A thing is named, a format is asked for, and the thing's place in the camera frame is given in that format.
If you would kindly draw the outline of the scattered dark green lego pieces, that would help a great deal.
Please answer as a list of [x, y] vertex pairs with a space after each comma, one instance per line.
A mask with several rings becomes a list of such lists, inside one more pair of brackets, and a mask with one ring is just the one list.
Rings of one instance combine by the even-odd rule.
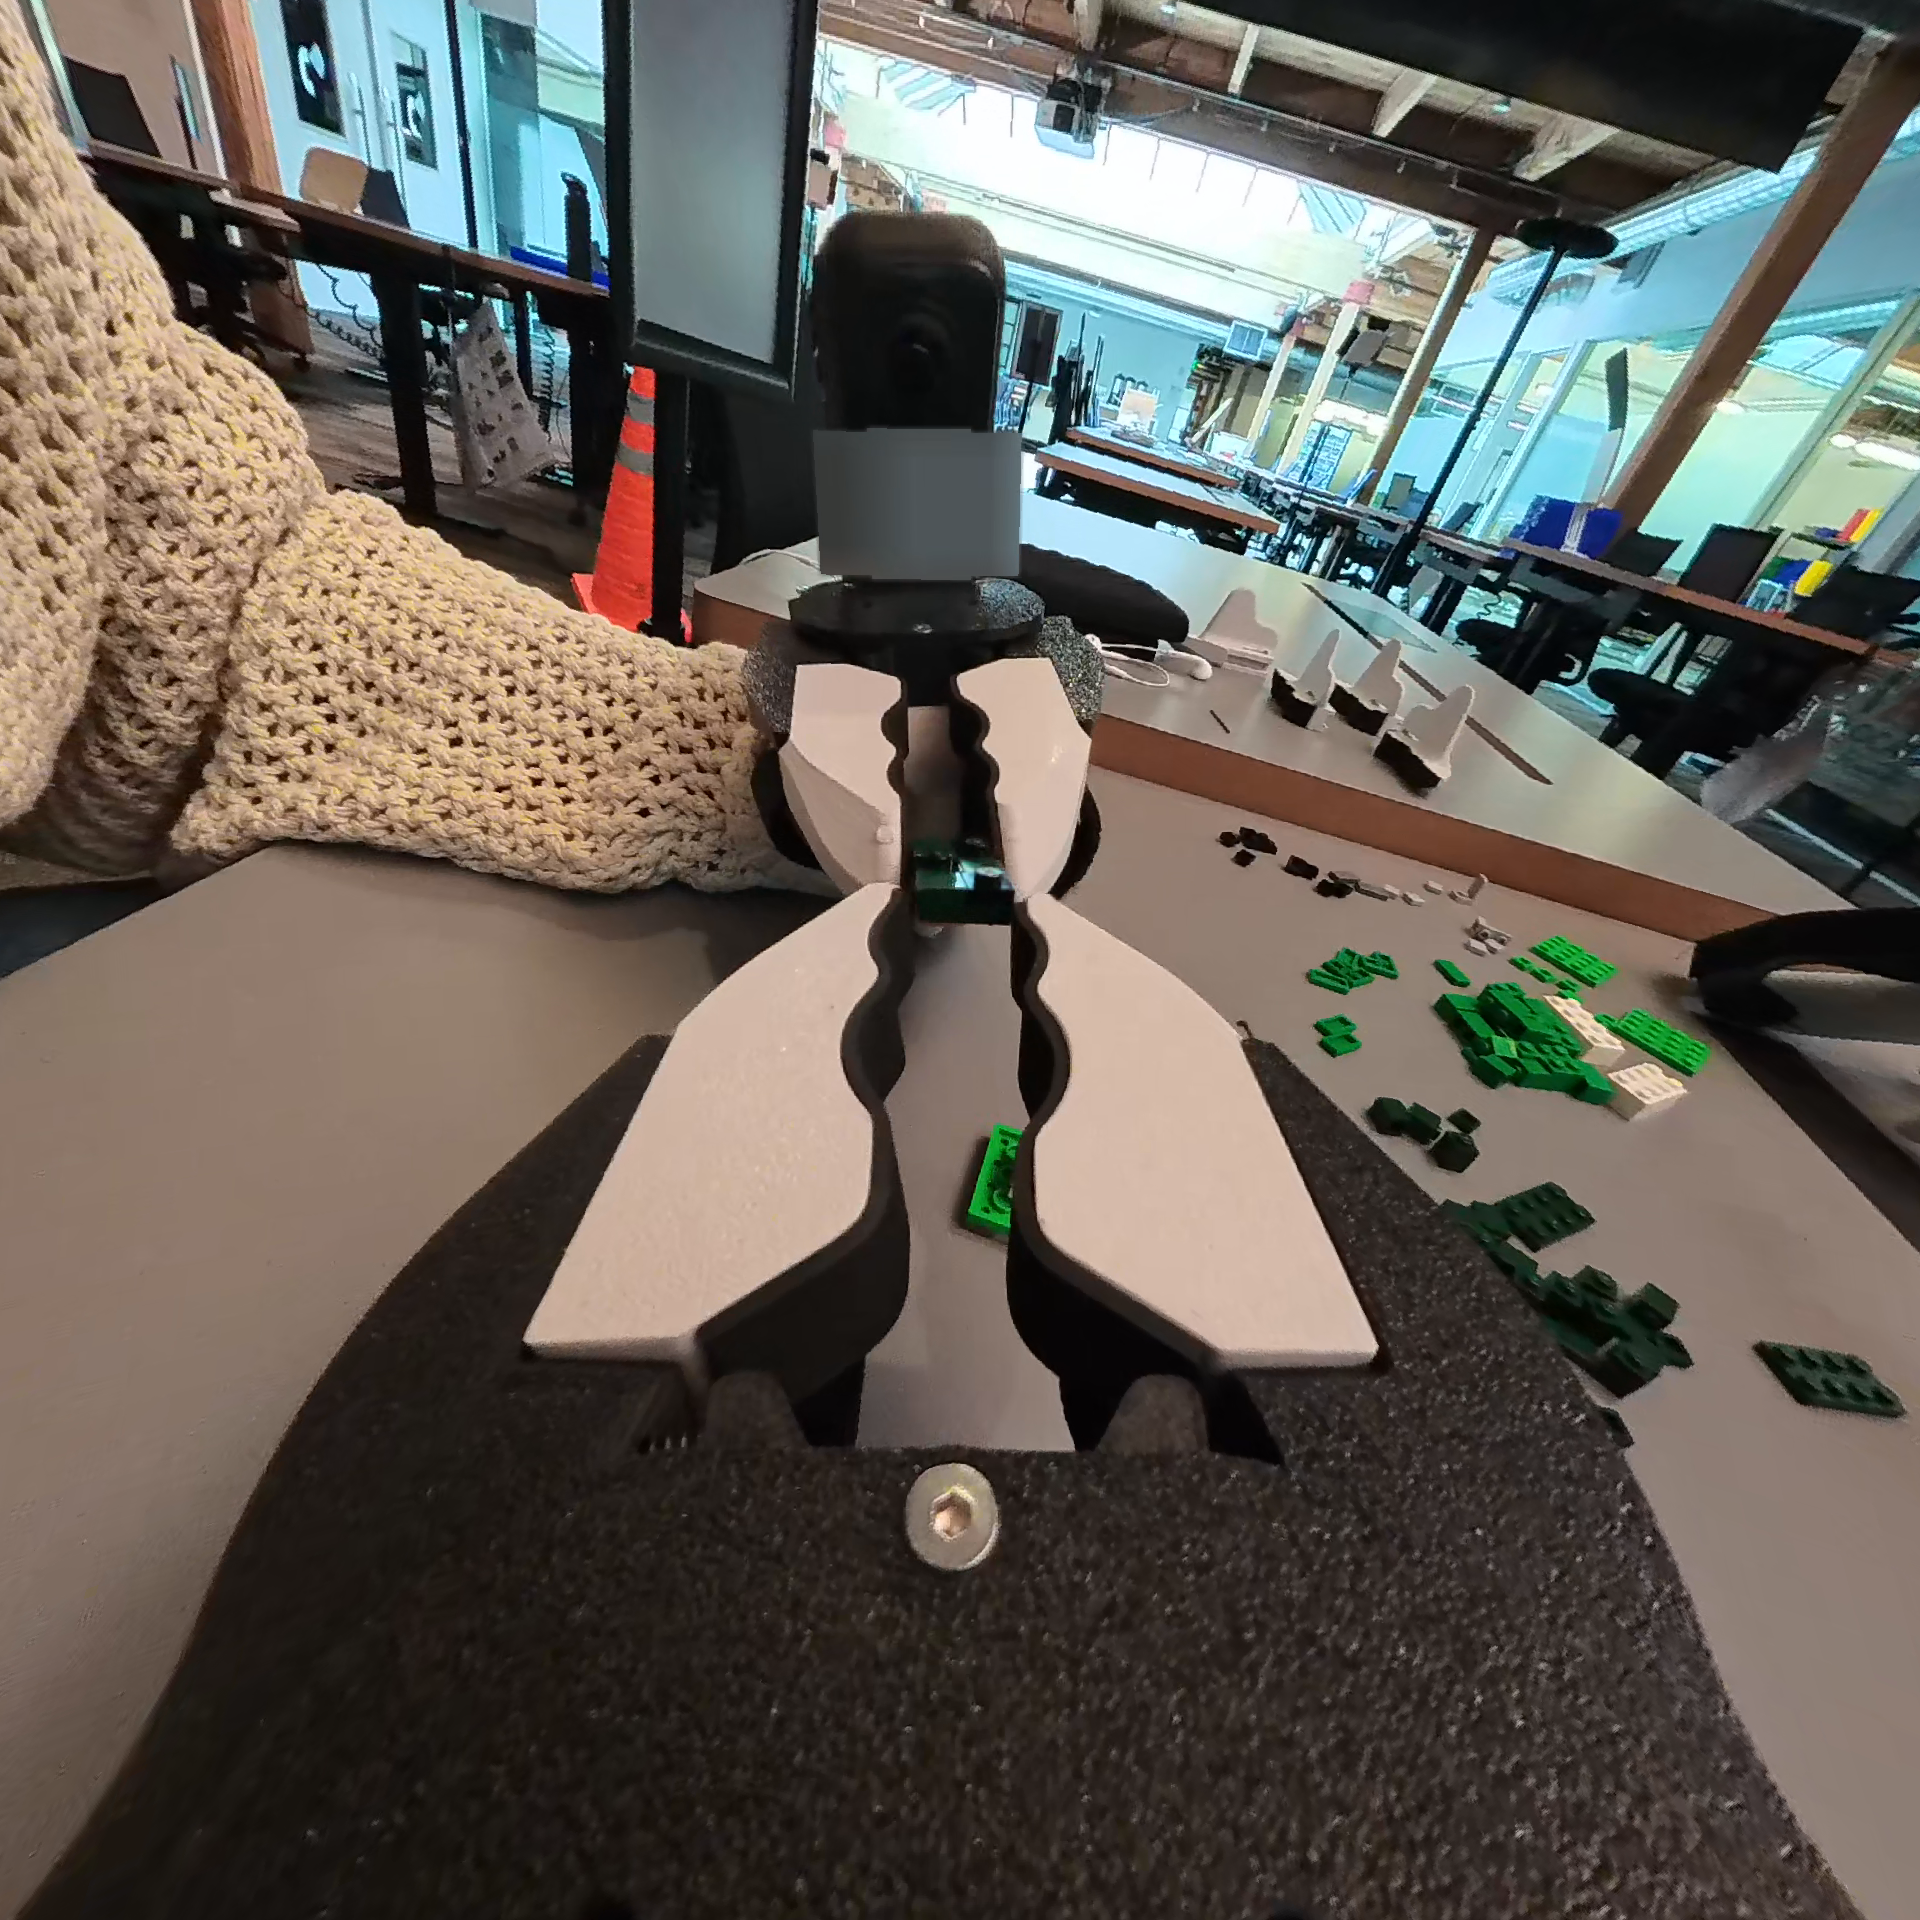
[[1728, 1075], [1628, 1068], [1612, 1101], [1362, 1077], [1365, 1124], [1429, 1181], [1501, 1285], [1612, 1402], [1737, 1380], [1857, 1425], [1916, 1426], [1916, 1141], [1871, 1119], [1879, 1187]]

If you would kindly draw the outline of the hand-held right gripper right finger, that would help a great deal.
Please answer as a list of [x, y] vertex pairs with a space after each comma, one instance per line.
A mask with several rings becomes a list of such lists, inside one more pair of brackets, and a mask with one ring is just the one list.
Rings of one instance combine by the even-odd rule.
[[1013, 929], [1027, 1126], [1010, 1305], [1058, 1377], [1360, 1369], [1378, 1338], [1242, 1034], [1055, 895]]

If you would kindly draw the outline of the monitor on black stand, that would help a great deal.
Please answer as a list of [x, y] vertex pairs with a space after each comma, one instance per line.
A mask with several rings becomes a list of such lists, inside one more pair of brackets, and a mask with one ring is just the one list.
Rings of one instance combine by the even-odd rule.
[[800, 362], [815, 3], [609, 3], [615, 343], [788, 398]]

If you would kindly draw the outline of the dark green lego brick stack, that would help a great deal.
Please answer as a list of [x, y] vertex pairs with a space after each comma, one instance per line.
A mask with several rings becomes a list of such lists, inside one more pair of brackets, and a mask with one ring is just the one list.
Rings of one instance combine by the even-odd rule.
[[927, 929], [1009, 925], [1016, 916], [1016, 885], [977, 838], [915, 841], [905, 883], [915, 916]]

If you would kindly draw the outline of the green lego base, tan brick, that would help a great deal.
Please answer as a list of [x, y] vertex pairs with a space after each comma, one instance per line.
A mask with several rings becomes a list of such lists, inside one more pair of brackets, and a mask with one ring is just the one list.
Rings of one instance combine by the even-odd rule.
[[1024, 1130], [996, 1123], [979, 1143], [965, 1180], [955, 1225], [975, 1237], [1009, 1242], [1016, 1215], [1016, 1174]]

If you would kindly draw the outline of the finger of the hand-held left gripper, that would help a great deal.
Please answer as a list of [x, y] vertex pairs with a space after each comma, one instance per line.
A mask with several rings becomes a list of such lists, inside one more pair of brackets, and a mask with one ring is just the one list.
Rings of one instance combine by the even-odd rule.
[[905, 685], [857, 663], [802, 663], [785, 739], [785, 802], [836, 886], [898, 886]]
[[1066, 873], [1089, 795], [1090, 734], [1051, 660], [1010, 655], [969, 669], [979, 753], [992, 769], [992, 828], [1016, 899]]

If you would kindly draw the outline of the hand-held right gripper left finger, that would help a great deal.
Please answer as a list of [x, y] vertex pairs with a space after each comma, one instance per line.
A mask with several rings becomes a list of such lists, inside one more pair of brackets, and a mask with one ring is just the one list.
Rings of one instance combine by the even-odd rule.
[[905, 890], [875, 883], [714, 988], [668, 1042], [525, 1347], [684, 1377], [861, 1366], [908, 1294], [884, 1101], [912, 971]]

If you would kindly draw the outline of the pile of bright green lego pieces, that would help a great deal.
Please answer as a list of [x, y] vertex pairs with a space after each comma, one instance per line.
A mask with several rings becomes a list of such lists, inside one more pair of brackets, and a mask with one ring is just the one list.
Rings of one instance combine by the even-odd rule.
[[1338, 949], [1305, 980], [1351, 997], [1405, 977], [1434, 989], [1434, 1017], [1467, 1075], [1491, 1090], [1569, 1097], [1632, 1119], [1679, 1103], [1715, 1057], [1693, 1029], [1607, 1002], [1620, 966], [1561, 933], [1501, 945], [1480, 929], [1460, 955], [1413, 966], [1391, 950]]

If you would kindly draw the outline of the white earphones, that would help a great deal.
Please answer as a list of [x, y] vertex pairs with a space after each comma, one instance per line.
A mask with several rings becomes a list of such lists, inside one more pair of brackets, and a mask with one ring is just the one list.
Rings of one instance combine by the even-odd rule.
[[1213, 666], [1183, 646], [1092, 638], [1100, 666], [1100, 725], [1131, 725], [1164, 735], [1234, 739], [1233, 719], [1216, 703]]

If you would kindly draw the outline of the orange traffic cone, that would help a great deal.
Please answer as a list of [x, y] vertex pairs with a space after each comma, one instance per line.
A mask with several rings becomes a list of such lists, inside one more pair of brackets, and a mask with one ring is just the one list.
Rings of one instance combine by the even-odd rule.
[[684, 610], [688, 385], [636, 369], [618, 429], [595, 565], [572, 586], [586, 612], [624, 633], [691, 645]]

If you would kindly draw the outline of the person's left forearm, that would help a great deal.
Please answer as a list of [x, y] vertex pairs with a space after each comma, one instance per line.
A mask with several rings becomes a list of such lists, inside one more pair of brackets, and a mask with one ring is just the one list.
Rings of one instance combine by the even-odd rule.
[[329, 494], [242, 603], [168, 851], [216, 867], [327, 843], [602, 895], [820, 895], [753, 794], [745, 663], [570, 610]]

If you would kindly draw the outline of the small black lego pieces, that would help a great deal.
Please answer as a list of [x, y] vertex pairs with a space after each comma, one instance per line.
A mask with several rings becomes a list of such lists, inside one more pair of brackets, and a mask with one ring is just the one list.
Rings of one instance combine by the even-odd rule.
[[1300, 852], [1285, 851], [1269, 831], [1242, 826], [1216, 831], [1216, 845], [1242, 873], [1276, 871], [1309, 885], [1319, 895], [1347, 899], [1355, 893], [1351, 873], [1323, 869]]

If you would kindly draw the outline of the black oval case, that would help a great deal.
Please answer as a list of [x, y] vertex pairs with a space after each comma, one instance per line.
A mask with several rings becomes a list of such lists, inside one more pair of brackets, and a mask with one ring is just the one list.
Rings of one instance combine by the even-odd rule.
[[1043, 602], [1050, 617], [1067, 620], [1083, 635], [1146, 651], [1161, 645], [1185, 650], [1189, 643], [1185, 609], [1152, 582], [1115, 566], [1021, 543], [1016, 579]]

